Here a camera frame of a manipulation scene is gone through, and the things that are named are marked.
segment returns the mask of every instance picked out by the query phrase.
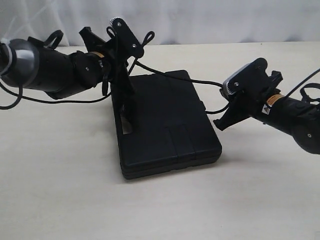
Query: white backdrop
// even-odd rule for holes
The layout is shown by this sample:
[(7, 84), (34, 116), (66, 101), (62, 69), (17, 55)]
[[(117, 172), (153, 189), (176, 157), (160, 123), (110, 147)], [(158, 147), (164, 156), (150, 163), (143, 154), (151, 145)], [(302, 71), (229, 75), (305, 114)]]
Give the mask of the white backdrop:
[(113, 17), (140, 40), (155, 31), (152, 44), (320, 41), (320, 0), (0, 0), (0, 37), (61, 29), (62, 45), (83, 45), (82, 27), (106, 38)]

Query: black strap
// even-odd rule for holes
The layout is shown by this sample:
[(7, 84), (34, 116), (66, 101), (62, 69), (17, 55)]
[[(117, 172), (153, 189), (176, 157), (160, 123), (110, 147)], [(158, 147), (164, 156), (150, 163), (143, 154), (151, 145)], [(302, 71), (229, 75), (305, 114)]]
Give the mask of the black strap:
[(308, 83), (300, 90), (300, 93), (302, 95), (302, 102), (304, 102), (304, 103), (312, 103), (312, 102), (320, 103), (320, 97), (319, 98), (311, 98), (306, 93), (305, 89), (319, 89), (320, 90), (320, 83)]
[(48, 39), (43, 42), (43, 45), (49, 49), (56, 49), (63, 37), (64, 33), (61, 30), (54, 31)]

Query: table surface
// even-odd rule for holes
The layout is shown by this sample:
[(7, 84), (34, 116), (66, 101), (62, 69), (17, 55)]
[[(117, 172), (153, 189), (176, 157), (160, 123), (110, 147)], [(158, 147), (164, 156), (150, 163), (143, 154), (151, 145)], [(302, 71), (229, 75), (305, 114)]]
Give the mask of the table surface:
[[(287, 93), (319, 68), (319, 56), (320, 42), (160, 45), (147, 46), (141, 62), (222, 83), (264, 57), (268, 73), (282, 72)], [(145, 73), (136, 67), (132, 74)], [(208, 110), (225, 105), (215, 86), (195, 87)], [(100, 97), (98, 86), (71, 99)], [(13, 100), (0, 94), (2, 105)], [(216, 131), (223, 146), (216, 164), (126, 181), (110, 99), (22, 100), (0, 114), (2, 240), (320, 239), (319, 156), (254, 119)]]

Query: sticker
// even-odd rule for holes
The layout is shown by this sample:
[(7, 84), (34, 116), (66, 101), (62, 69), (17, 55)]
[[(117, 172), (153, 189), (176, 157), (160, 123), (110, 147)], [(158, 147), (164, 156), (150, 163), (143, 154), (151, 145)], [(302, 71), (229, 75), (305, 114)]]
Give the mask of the sticker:
[(263, 108), (262, 108), (262, 113), (263, 114), (267, 114), (267, 115), (269, 115), (269, 113), (270, 113), (270, 107), (269, 106), (267, 106), (266, 104), (265, 105), (263, 105)]
[(276, 103), (276, 101), (278, 101), (279, 99), (282, 99), (284, 96), (282, 94), (276, 94), (276, 95), (273, 95), (271, 96), (267, 101), (266, 103), (272, 107), (273, 104)]

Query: black case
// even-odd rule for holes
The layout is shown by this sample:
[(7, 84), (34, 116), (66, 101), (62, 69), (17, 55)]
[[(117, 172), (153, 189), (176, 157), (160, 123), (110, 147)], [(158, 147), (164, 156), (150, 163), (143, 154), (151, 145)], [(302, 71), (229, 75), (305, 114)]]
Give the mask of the black case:
[[(185, 70), (168, 74), (189, 79)], [(112, 94), (122, 174), (126, 179), (211, 164), (220, 141), (191, 82), (158, 74), (130, 77), (136, 94), (133, 132), (124, 134)]]

